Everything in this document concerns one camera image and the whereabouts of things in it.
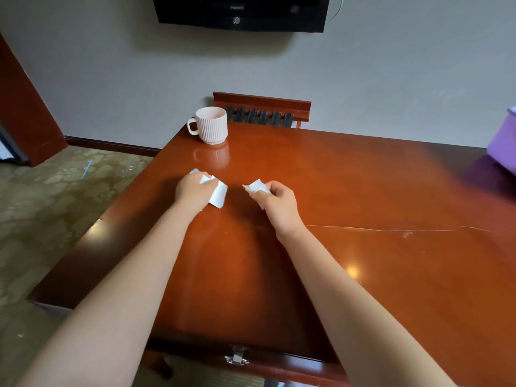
floor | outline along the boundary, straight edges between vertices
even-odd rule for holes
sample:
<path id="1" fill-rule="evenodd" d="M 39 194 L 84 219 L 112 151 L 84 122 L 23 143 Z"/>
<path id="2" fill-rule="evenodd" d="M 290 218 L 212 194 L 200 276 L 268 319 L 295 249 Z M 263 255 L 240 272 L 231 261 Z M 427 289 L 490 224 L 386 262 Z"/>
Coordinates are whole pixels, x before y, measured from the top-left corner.
<path id="1" fill-rule="evenodd" d="M 26 296 L 151 160 L 70 146 L 35 168 L 0 163 L 1 386 L 16 383 L 62 321 Z M 168 361 L 171 380 L 140 368 L 133 386 L 264 384 L 259 377 L 177 357 Z"/>

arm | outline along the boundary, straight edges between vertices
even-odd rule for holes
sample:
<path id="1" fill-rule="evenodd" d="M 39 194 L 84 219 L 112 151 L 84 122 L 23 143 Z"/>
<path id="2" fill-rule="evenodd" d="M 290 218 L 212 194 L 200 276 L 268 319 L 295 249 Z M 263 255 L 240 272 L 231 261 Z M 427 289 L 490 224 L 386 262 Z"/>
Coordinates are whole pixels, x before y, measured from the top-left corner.
<path id="1" fill-rule="evenodd" d="M 218 180 L 186 175 L 176 202 L 55 332 L 18 387 L 132 384 L 186 229 Z"/>
<path id="2" fill-rule="evenodd" d="M 357 387 L 433 387 L 455 383 L 405 328 L 333 259 L 304 226 L 293 191 L 251 193 L 267 212 L 312 300 L 333 349 Z"/>

wall-mounted television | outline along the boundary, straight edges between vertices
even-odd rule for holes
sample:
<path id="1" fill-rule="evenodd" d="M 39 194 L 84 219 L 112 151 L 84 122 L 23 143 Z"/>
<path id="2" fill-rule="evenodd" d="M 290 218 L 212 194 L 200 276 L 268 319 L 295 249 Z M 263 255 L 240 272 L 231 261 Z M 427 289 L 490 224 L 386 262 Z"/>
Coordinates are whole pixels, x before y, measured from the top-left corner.
<path id="1" fill-rule="evenodd" d="M 154 0 L 160 23 L 238 31 L 323 32 L 330 0 Z"/>

paper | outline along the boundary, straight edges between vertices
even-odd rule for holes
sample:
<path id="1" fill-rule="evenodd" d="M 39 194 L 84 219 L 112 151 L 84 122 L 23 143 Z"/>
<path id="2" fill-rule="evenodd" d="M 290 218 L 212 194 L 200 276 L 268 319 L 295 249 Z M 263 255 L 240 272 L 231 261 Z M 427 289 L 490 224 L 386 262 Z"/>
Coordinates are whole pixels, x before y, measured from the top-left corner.
<path id="1" fill-rule="evenodd" d="M 197 168 L 194 168 L 190 171 L 190 174 L 195 174 L 196 172 L 199 172 Z M 211 178 L 208 178 L 206 175 L 202 175 L 201 182 L 199 184 L 203 184 L 206 182 L 211 181 L 212 179 L 215 179 L 215 176 L 212 175 Z M 213 191 L 212 197 L 210 198 L 210 203 L 213 206 L 216 206 L 217 208 L 222 208 L 224 206 L 224 200 L 225 195 L 228 192 L 228 186 L 226 186 L 221 180 L 219 180 L 219 184 Z"/>
<path id="2" fill-rule="evenodd" d="M 271 194 L 270 190 L 267 186 L 265 186 L 265 183 L 260 181 L 259 179 L 251 183 L 250 185 L 242 185 L 243 188 L 246 190 L 246 192 L 251 193 L 253 191 L 264 191 L 267 194 Z"/>

wooden chair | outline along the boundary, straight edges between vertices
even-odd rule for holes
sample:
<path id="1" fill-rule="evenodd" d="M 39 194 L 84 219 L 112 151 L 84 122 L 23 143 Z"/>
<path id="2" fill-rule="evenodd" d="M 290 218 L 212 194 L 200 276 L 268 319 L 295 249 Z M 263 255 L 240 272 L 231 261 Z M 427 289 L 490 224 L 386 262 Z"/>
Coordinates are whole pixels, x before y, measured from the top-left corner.
<path id="1" fill-rule="evenodd" d="M 228 121 L 281 127 L 292 127 L 297 121 L 296 129 L 309 121 L 312 107 L 312 102 L 226 92 L 214 92 L 213 99 L 215 106 L 226 110 Z"/>

